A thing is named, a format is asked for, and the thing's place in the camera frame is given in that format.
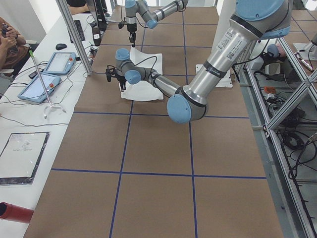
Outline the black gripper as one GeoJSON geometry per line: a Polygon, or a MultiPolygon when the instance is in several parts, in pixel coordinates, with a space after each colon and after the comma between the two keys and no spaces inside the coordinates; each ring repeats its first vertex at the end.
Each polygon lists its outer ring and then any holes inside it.
{"type": "Polygon", "coordinates": [[[120,83],[121,92],[124,92],[126,90],[125,77],[122,76],[122,75],[117,74],[117,80],[120,83]]]}
{"type": "Polygon", "coordinates": [[[136,31],[137,31],[137,24],[127,24],[127,30],[130,33],[129,35],[129,41],[131,43],[132,47],[135,47],[135,41],[136,41],[136,31]]]}

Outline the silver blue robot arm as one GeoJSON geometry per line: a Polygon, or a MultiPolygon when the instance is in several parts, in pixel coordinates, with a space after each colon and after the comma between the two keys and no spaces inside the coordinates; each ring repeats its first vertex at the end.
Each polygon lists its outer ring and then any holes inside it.
{"type": "Polygon", "coordinates": [[[126,25],[129,32],[129,41],[132,47],[135,47],[137,31],[137,13],[144,20],[147,27],[154,29],[158,22],[170,16],[171,14],[184,11],[188,4],[187,0],[174,0],[166,6],[163,6],[154,12],[151,12],[145,0],[126,0],[125,13],[126,25]]]}
{"type": "Polygon", "coordinates": [[[136,66],[125,48],[116,51],[115,76],[130,84],[144,80],[168,96],[167,112],[174,122],[199,120],[208,111],[211,90],[252,41],[289,33],[292,9],[291,0],[237,0],[229,28],[188,85],[181,87],[154,69],[136,66]]]}

